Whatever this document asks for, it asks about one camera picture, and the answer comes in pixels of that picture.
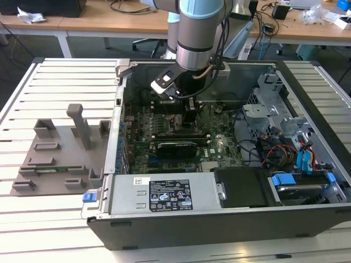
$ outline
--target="blue latch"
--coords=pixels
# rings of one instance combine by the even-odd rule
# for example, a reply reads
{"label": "blue latch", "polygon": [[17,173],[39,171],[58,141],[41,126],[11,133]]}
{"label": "blue latch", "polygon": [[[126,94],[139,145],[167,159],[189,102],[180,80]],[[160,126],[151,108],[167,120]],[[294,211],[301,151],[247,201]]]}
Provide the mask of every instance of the blue latch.
{"label": "blue latch", "polygon": [[83,194],[83,203],[94,203],[97,201],[96,193],[84,193]]}
{"label": "blue latch", "polygon": [[310,157],[311,157],[311,153],[309,151],[306,151],[303,157],[302,170],[307,172],[307,174],[312,174],[312,172],[309,170],[309,167],[308,167],[308,162]]}
{"label": "blue latch", "polygon": [[295,185],[295,179],[292,174],[275,174],[272,176],[272,181],[277,185]]}
{"label": "blue latch", "polygon": [[336,181],[336,178],[335,178],[335,176],[333,175],[333,173],[328,173],[328,174],[327,174],[327,177],[328,177],[328,180],[329,180],[330,183]]}

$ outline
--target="label sticker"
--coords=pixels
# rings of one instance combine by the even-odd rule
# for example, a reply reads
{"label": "label sticker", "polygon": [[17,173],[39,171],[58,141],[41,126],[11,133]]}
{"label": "label sticker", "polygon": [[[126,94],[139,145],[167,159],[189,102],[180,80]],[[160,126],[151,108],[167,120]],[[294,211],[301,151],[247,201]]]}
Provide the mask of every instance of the label sticker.
{"label": "label sticker", "polygon": [[150,181],[150,211],[182,211],[193,209],[189,180]]}
{"label": "label sticker", "polygon": [[134,185],[148,185],[150,182],[150,177],[134,177]]}

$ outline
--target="silver metal cylinder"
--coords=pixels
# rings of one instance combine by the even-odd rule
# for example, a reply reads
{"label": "silver metal cylinder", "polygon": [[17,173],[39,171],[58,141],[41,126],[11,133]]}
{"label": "silver metal cylinder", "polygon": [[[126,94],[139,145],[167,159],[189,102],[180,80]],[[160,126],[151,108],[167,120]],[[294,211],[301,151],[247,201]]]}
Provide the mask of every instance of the silver metal cylinder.
{"label": "silver metal cylinder", "polygon": [[186,70],[202,70],[207,67],[211,50],[205,52],[189,51],[178,45],[177,63]]}

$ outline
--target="black plastic part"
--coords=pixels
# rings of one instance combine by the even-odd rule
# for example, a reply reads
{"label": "black plastic part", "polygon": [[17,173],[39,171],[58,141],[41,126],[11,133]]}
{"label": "black plastic part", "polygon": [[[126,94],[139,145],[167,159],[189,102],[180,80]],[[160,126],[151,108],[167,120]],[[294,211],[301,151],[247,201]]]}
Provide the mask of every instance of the black plastic part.
{"label": "black plastic part", "polygon": [[275,255],[276,259],[290,259],[292,258],[292,255],[288,255],[288,254],[276,254]]}
{"label": "black plastic part", "polygon": [[269,23],[265,23],[263,25],[263,28],[265,30],[266,33],[273,33],[275,30],[275,25],[269,24]]}
{"label": "black plastic part", "polygon": [[315,67],[321,66],[320,63],[316,60],[310,60],[310,63],[312,64],[312,66],[315,66]]}
{"label": "black plastic part", "polygon": [[272,17],[274,19],[284,20],[286,18],[287,12],[289,12],[289,5],[276,4],[274,5],[272,11]]}
{"label": "black plastic part", "polygon": [[28,13],[78,18],[87,0],[0,0],[2,15],[16,15],[17,7]]}
{"label": "black plastic part", "polygon": [[257,5],[258,5],[258,0],[251,0],[250,4],[248,5],[248,9],[250,10],[251,13],[251,20],[254,18],[254,14],[257,10]]}
{"label": "black plastic part", "polygon": [[280,97],[283,99],[283,102],[285,103],[286,107],[290,111],[291,115],[293,117],[298,117],[298,114],[296,113],[294,107],[291,105],[290,100],[287,98],[289,95],[288,90],[286,87],[283,87],[280,92],[279,92]]}
{"label": "black plastic part", "polygon": [[225,189],[223,208],[276,206],[265,170],[228,167],[214,170],[216,183]]}
{"label": "black plastic part", "polygon": [[348,174],[351,174],[351,155],[346,149],[344,144],[341,142],[339,137],[332,130],[330,125],[327,123],[323,115],[320,113],[318,108],[314,105],[311,98],[308,96],[306,91],[301,87],[300,83],[296,80],[293,73],[285,65],[283,61],[276,61],[277,67],[280,70],[284,79],[289,83],[290,88],[295,93],[295,96],[302,104],[306,113],[313,120],[314,124],[320,130],[323,137],[327,139],[327,143],[337,156],[344,169]]}
{"label": "black plastic part", "polygon": [[35,57],[32,61],[32,63],[38,64],[38,63],[43,63],[45,58],[40,58],[40,57]]}

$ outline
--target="vertical post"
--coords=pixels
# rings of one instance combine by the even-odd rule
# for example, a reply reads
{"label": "vertical post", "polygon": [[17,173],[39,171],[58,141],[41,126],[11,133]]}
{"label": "vertical post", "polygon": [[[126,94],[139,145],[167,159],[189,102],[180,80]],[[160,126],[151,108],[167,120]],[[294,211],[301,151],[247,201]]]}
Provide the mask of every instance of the vertical post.
{"label": "vertical post", "polygon": [[110,40],[108,37],[104,37],[104,44],[105,44],[105,48],[106,49],[110,49],[111,46],[110,46]]}
{"label": "vertical post", "polygon": [[90,136],[89,126],[82,117],[83,106],[82,104],[69,104],[67,109],[67,115],[71,117],[75,123],[77,133],[82,140],[85,150],[90,149]]}
{"label": "vertical post", "polygon": [[61,47],[62,53],[64,55],[64,58],[71,59],[72,54],[71,54],[70,46],[68,45],[68,41],[67,41],[68,36],[67,36],[66,31],[59,32],[56,35],[56,37],[59,40],[60,47]]}
{"label": "vertical post", "polygon": [[8,45],[9,42],[7,41],[6,35],[0,35],[0,44],[1,45]]}

